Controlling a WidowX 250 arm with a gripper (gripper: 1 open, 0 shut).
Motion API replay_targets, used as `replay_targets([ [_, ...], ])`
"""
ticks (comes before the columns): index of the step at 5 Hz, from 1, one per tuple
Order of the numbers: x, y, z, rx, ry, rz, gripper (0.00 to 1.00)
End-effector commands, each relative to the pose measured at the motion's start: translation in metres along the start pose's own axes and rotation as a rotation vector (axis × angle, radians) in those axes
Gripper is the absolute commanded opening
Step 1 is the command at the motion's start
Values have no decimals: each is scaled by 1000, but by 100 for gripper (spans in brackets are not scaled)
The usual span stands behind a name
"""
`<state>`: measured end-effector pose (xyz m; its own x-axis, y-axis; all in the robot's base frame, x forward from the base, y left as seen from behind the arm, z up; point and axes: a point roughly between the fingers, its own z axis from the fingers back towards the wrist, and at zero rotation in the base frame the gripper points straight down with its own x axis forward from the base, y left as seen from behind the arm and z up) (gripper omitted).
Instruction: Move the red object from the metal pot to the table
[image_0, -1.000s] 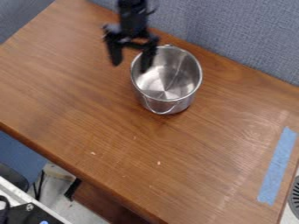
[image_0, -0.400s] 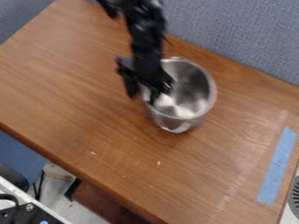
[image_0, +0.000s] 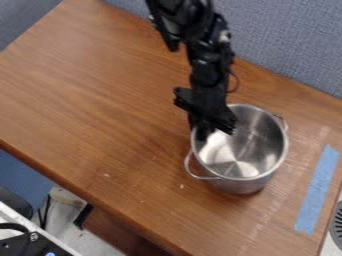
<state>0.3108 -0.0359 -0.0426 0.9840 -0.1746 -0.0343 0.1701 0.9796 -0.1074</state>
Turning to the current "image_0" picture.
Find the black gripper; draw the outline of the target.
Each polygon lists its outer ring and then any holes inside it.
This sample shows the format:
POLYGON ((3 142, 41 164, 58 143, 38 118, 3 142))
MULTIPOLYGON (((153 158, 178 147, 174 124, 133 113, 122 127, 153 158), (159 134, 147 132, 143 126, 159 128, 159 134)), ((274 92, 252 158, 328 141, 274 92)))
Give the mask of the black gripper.
POLYGON ((216 129, 232 135, 237 116, 228 106, 232 60, 206 62, 194 60, 190 73, 190 88, 174 88, 174 104, 188 112, 190 127, 197 129, 197 139, 208 141, 216 129))

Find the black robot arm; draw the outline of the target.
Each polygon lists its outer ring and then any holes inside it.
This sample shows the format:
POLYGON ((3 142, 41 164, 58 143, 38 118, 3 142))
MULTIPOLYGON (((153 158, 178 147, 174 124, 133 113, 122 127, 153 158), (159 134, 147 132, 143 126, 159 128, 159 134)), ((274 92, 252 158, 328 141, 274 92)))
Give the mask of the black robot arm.
POLYGON ((233 135, 237 116, 226 103, 236 54, 225 17, 213 0, 146 0, 150 20, 171 52, 186 46, 190 88, 174 88, 174 104, 189 113, 197 139, 221 130, 233 135))

